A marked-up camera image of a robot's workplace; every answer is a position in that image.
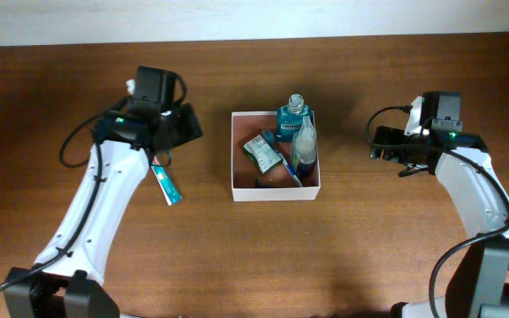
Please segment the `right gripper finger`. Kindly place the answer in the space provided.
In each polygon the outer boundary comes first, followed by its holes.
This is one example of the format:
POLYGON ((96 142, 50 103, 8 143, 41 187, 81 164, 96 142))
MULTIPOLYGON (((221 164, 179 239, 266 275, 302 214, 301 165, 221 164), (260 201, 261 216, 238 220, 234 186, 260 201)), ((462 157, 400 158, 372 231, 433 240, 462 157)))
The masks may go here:
POLYGON ((411 177, 416 174, 427 172, 427 166, 407 166, 405 169, 398 173, 399 178, 411 177))
MULTIPOLYGON (((381 125, 376 128, 372 141, 381 146, 397 146, 406 141, 406 135, 403 130, 381 125)), ((370 158, 376 160, 403 160, 404 153, 401 148, 386 150, 378 147, 370 147, 370 158)))

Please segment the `clear spray bottle blue liquid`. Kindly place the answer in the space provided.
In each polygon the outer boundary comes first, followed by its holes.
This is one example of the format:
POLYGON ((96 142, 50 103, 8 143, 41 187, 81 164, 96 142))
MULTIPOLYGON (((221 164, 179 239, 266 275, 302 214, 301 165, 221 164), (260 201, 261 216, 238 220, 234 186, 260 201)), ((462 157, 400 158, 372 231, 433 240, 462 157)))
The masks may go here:
POLYGON ((317 159, 316 130, 311 116, 304 116, 302 125, 292 137, 291 165, 299 179, 312 175, 317 159))

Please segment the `green white floss packet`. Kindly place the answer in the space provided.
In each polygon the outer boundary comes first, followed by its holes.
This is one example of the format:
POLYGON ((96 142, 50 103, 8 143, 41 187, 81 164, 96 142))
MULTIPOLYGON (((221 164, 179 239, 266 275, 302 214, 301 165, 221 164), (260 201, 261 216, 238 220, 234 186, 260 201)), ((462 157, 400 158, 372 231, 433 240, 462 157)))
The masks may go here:
POLYGON ((243 150, 262 174, 266 174, 282 162, 281 157, 261 135, 256 135, 245 143, 243 150))

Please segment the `blue white toothbrush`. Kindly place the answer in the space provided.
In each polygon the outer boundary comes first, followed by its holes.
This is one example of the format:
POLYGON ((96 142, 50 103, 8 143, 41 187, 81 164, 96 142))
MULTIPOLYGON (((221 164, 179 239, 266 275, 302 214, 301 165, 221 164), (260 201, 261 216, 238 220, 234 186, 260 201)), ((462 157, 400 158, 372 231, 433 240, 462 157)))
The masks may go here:
POLYGON ((271 130, 262 130, 262 137, 266 140, 266 142, 269 144, 269 146, 275 151, 275 153, 281 158, 282 164, 286 167, 289 175, 295 182, 296 186, 303 187, 303 184, 301 183, 300 179, 296 175, 292 166, 287 162, 287 160, 285 159, 285 156, 277 149, 276 140, 275 140, 273 132, 271 130))

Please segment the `teal mouthwash bottle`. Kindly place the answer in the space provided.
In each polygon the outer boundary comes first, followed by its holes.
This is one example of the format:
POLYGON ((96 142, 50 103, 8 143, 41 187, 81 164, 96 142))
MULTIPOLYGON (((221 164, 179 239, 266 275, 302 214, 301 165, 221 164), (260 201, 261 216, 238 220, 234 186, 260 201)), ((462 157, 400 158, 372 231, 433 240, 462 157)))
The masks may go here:
POLYGON ((291 142, 293 135, 301 128, 304 117, 313 119, 311 108, 305 104, 302 95, 291 95, 287 104, 277 110, 277 141, 291 142))

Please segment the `blue disposable razor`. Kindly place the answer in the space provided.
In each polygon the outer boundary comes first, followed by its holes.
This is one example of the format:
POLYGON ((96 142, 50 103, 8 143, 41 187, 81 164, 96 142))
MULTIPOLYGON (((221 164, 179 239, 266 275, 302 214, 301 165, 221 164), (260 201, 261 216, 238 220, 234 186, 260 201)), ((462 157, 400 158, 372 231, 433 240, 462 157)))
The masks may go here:
POLYGON ((272 179, 257 178, 254 182, 255 188, 277 188, 277 184, 272 179))

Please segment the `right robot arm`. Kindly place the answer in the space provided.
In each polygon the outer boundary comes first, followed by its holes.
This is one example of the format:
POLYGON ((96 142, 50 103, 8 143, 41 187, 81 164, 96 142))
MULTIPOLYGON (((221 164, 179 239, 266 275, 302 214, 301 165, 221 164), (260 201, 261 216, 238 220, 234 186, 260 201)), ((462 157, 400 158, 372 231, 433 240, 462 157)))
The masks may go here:
POLYGON ((403 129, 365 130, 370 156, 429 173, 450 195, 467 239, 436 262, 425 302, 400 302, 393 317, 509 317, 509 196, 482 137, 465 133, 460 94, 429 91, 400 107, 403 129))

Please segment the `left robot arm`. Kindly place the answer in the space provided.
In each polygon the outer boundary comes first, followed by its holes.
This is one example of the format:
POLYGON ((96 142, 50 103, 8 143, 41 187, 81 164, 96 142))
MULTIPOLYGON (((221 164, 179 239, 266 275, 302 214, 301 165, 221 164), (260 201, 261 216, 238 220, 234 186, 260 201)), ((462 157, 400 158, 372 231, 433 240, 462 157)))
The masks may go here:
POLYGON ((120 317, 104 290, 109 251, 135 190, 159 154, 202 136, 182 77, 140 66, 127 94, 74 128, 87 128, 86 171, 56 233, 29 269, 0 283, 11 317, 120 317))

